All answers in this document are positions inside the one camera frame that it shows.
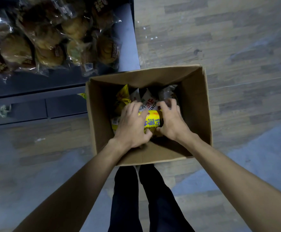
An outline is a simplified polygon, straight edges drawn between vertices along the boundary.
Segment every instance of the forearm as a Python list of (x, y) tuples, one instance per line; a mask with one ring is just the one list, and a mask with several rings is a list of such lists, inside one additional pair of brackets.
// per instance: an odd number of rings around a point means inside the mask
[(281, 231), (281, 192), (189, 133), (178, 141), (200, 162), (253, 231)]
[(15, 231), (79, 231), (123, 152), (126, 150), (110, 140), (98, 155), (42, 202)]

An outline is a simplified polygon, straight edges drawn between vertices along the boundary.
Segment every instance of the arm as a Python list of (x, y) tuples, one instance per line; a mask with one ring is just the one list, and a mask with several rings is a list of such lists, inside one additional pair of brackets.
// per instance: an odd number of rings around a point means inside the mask
[(27, 216), (14, 232), (79, 231), (106, 179), (120, 158), (130, 149), (149, 141), (144, 134), (148, 111), (138, 116), (142, 103), (124, 107), (116, 135), (104, 149)]
[(171, 103), (171, 109), (159, 104), (164, 118), (160, 132), (193, 154), (251, 230), (281, 231), (281, 192), (192, 133), (176, 100)]

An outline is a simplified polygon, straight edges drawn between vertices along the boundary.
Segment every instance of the person's right arm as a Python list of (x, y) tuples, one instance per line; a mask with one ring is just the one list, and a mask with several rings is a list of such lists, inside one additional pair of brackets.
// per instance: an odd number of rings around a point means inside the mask
[(171, 104), (171, 109), (158, 104), (164, 119), (158, 131), (193, 154), (252, 231), (281, 231), (281, 192), (202, 141), (189, 130), (175, 99)]

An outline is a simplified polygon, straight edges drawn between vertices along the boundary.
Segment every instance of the person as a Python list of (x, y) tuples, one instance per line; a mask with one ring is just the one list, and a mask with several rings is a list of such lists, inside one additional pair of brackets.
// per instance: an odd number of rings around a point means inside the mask
[[(251, 230), (281, 231), (281, 192), (191, 132), (175, 99), (170, 109), (163, 101), (158, 105), (164, 118), (158, 131), (193, 154)], [(116, 163), (129, 149), (145, 144), (152, 136), (149, 130), (143, 131), (148, 111), (138, 115), (140, 106), (137, 102), (125, 106), (114, 138), (14, 231), (79, 231)], [(149, 201), (150, 232), (194, 231), (154, 165), (140, 166), (139, 178)], [(137, 174), (132, 166), (120, 167), (116, 173), (108, 231), (142, 231)]]

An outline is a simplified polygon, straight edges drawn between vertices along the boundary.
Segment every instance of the dark trousers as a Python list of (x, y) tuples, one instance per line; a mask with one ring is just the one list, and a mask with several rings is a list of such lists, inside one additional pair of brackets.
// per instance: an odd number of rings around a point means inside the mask
[[(172, 191), (153, 164), (142, 165), (139, 178), (149, 201), (150, 232), (194, 232)], [(138, 179), (133, 166), (120, 167), (115, 176), (108, 232), (142, 232), (138, 218)]]

